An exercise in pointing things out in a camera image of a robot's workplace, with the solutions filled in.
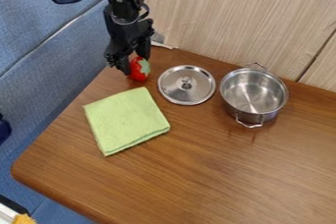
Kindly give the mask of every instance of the blue chair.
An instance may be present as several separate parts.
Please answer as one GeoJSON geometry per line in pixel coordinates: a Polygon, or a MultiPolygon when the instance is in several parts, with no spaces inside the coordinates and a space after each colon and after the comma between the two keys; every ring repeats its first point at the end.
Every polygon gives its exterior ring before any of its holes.
{"type": "Polygon", "coordinates": [[[12,127],[0,145],[0,195],[25,207],[37,223],[91,223],[14,181],[10,170],[104,68],[105,5],[105,0],[62,6],[50,0],[0,0],[0,113],[12,127]]]}

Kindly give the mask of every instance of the pot handle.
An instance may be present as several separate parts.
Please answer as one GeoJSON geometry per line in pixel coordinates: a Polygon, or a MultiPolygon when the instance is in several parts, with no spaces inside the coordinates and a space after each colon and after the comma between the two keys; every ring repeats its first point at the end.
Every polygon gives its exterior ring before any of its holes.
{"type": "Polygon", "coordinates": [[[257,128],[257,127],[262,127],[263,126],[263,116],[260,115],[259,118],[260,118],[260,123],[255,124],[255,125],[248,125],[248,124],[242,122],[239,119],[239,113],[238,112],[236,113],[236,122],[239,123],[239,124],[241,124],[241,125],[243,125],[243,126],[245,126],[245,127],[247,127],[247,128],[250,128],[250,129],[251,128],[257,128]]]}
{"type": "Polygon", "coordinates": [[[265,72],[267,72],[267,68],[265,66],[263,66],[262,64],[259,64],[257,62],[253,62],[253,63],[248,63],[244,68],[249,68],[253,65],[258,65],[259,67],[261,67],[265,72]]]}

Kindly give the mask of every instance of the beige wall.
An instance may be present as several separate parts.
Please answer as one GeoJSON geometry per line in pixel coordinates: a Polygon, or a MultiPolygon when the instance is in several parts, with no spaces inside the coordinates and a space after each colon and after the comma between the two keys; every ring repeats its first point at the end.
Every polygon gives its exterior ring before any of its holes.
{"type": "Polygon", "coordinates": [[[336,37],[333,36],[316,61],[300,80],[336,92],[336,37]]]}
{"type": "MultiPolygon", "coordinates": [[[[154,27],[166,36],[167,44],[239,65],[257,61],[291,80],[302,75],[336,29],[336,0],[147,0],[147,3],[154,27]]],[[[332,53],[319,57],[332,58],[332,53]]],[[[309,84],[319,84],[319,80],[312,71],[303,79],[309,84]]]]}

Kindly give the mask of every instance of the green towel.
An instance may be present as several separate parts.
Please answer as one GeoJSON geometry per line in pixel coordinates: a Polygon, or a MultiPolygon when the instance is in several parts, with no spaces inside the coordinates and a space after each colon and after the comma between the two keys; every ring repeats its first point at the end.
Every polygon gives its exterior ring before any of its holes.
{"type": "Polygon", "coordinates": [[[145,87],[121,92],[84,106],[104,156],[149,140],[170,125],[145,87]]]}

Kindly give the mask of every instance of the metal cookware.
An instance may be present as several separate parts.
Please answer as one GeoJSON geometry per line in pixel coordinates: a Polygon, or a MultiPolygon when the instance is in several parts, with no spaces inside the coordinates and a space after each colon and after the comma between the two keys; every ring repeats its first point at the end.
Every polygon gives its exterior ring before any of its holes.
{"type": "Polygon", "coordinates": [[[258,63],[226,75],[220,84],[228,112],[248,128],[261,127],[277,116],[288,100],[288,89],[258,63]],[[257,65],[262,70],[252,68],[257,65]]]}
{"type": "Polygon", "coordinates": [[[157,82],[161,94],[180,105],[196,105],[209,99],[215,89],[214,77],[205,69],[181,65],[165,71],[157,82]]]}

